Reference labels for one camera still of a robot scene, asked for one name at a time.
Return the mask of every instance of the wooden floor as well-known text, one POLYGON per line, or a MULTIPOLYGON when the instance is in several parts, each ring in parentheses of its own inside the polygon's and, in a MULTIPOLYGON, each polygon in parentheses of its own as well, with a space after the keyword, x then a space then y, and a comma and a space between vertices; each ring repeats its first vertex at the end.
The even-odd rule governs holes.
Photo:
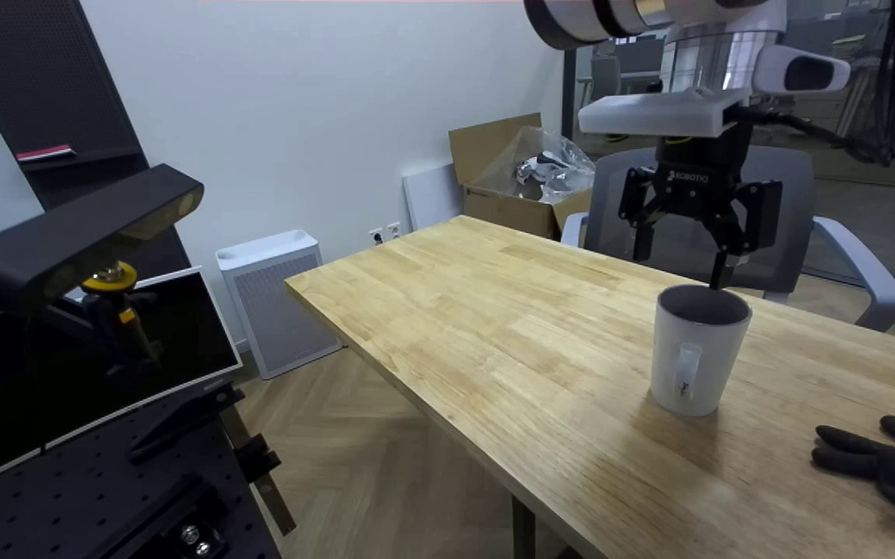
MULTIPOLYGON (((801 279, 788 301, 852 320, 865 292, 801 279)), ((511 494, 353 350, 249 381, 239 413, 282 458, 274 473, 299 529, 285 559, 502 559, 511 494)), ((538 556, 561 545, 538 529, 538 556)))

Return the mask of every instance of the white cup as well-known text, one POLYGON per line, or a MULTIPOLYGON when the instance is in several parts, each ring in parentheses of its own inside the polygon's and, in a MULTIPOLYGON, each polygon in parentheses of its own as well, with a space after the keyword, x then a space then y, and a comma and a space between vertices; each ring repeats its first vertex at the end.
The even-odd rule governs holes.
POLYGON ((678 415, 718 410, 752 310, 707 287, 671 287, 660 295, 654 399, 678 415))

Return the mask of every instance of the cardboard box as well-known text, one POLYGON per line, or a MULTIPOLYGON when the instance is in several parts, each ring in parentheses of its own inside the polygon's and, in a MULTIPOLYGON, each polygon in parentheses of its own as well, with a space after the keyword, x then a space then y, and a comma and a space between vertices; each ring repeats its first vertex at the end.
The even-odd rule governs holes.
POLYGON ((461 211, 535 236, 558 240, 566 218, 591 207, 591 194, 576 194, 558 204, 541 204, 530 199, 501 195, 477 187, 484 170, 496 160, 501 152, 506 152, 506 146, 526 128, 541 128, 541 116, 519 116, 447 133, 453 155, 453 178, 461 187, 461 211))

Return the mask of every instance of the wooden table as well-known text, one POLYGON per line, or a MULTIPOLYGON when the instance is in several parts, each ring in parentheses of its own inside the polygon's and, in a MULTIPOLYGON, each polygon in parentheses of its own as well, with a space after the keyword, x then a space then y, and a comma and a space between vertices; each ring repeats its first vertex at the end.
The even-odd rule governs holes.
POLYGON ((895 556, 874 486, 812 467, 813 425, 895 413, 895 340, 749 297, 720 410, 678 419, 649 400, 674 283, 471 218, 289 279, 587 556, 895 556))

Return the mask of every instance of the chair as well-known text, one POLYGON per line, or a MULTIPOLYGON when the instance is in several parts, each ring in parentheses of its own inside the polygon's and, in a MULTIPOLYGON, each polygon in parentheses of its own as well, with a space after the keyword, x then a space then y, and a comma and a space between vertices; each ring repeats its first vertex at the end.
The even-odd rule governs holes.
MULTIPOLYGON (((632 258, 635 229, 619 218, 627 169, 654 169, 654 150, 627 150, 601 158, 592 201, 587 213, 573 213, 561 229, 566 246, 583 246, 613 258, 632 258)), ((869 295, 867 310, 856 320, 867 329, 889 329, 895 324, 895 275, 882 262, 840 221, 813 218, 813 160, 799 150, 752 146, 742 179, 779 179, 779 223, 778 241, 747 256, 727 287, 763 290, 768 297, 787 297, 797 290, 808 256, 812 232, 830 240, 844 256, 869 295)), ((657 227, 649 268, 671 271, 694 279, 707 279, 715 241, 701 223, 666 213, 657 227)))

